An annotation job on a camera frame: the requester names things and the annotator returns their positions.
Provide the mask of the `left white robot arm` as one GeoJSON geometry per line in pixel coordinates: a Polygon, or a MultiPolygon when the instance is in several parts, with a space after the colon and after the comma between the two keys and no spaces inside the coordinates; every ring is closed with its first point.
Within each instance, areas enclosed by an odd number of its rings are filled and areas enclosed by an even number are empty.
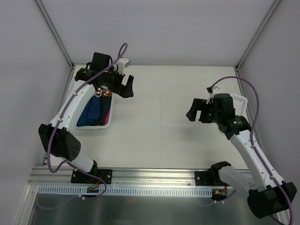
{"type": "Polygon", "coordinates": [[[50,172],[58,171],[51,166],[51,156],[54,156],[73,167],[78,183],[93,183],[102,178],[96,161],[81,151],[81,143],[73,131],[78,127],[86,105],[92,98],[101,97],[102,87],[122,98],[134,96],[134,77],[130,75],[127,83],[122,83],[124,69],[129,66],[123,55],[124,52],[120,51],[118,57],[112,60],[110,55],[95,52],[92,61],[77,71],[72,90],[57,115],[49,124],[39,126],[38,134],[47,153],[50,172]]]}

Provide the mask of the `blue paper napkin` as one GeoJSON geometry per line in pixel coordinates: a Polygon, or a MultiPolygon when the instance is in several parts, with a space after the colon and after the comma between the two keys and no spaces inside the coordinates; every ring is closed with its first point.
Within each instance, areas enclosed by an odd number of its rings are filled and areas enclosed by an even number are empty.
{"type": "Polygon", "coordinates": [[[86,104],[78,121],[78,127],[96,126],[101,114],[102,97],[93,96],[86,104]]]}

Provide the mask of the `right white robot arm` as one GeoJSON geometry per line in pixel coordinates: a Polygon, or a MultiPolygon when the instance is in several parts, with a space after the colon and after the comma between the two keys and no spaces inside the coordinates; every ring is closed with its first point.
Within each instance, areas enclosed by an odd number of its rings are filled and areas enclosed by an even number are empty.
{"type": "Polygon", "coordinates": [[[246,197],[251,212],[257,218],[290,210],[297,193],[296,186],[292,182],[285,182],[271,166],[252,136],[247,119],[236,114],[233,97],[221,93],[208,100],[195,98],[186,117],[189,121],[195,121],[197,112],[200,112],[201,123],[217,124],[218,129],[240,153],[253,178],[247,178],[230,163],[222,161],[213,164],[195,181],[233,187],[246,197]]]}

